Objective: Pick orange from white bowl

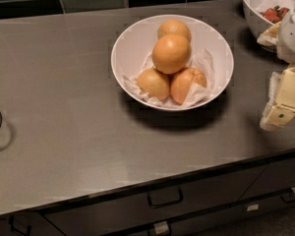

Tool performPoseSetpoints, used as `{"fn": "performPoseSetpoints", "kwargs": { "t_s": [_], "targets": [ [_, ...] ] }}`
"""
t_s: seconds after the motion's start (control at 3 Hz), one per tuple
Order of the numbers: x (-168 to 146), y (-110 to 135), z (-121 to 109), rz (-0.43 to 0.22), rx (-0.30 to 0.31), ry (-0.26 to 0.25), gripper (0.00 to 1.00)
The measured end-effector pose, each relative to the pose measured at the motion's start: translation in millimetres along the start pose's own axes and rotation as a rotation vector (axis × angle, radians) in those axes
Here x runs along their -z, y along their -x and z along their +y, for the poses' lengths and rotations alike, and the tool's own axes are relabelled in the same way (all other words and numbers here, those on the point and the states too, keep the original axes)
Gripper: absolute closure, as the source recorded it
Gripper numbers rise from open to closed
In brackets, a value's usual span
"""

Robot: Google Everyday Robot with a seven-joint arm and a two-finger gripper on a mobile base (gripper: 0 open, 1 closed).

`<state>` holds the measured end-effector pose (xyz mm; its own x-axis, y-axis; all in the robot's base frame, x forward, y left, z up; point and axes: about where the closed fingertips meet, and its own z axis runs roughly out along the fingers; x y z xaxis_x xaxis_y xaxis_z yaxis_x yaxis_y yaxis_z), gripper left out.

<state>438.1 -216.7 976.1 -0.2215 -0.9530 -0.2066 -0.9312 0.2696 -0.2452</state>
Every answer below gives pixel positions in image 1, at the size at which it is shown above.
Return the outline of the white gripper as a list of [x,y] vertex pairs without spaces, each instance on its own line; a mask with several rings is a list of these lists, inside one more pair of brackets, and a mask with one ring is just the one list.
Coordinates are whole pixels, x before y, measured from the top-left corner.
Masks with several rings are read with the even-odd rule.
[[290,63],[281,74],[273,72],[269,81],[269,101],[260,126],[266,131],[274,131],[295,117],[295,4],[281,22],[257,38],[257,43],[262,46],[275,46],[277,43],[277,56]]

